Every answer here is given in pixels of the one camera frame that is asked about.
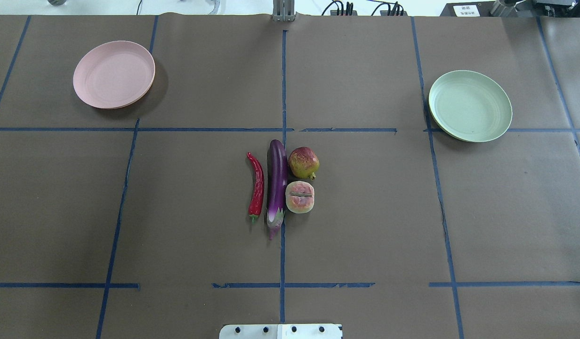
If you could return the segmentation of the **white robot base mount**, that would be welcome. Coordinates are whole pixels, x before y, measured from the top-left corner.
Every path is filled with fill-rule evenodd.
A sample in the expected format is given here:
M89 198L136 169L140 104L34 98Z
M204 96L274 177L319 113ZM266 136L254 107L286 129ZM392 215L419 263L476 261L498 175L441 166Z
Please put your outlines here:
M341 324L228 324L220 339L343 339Z

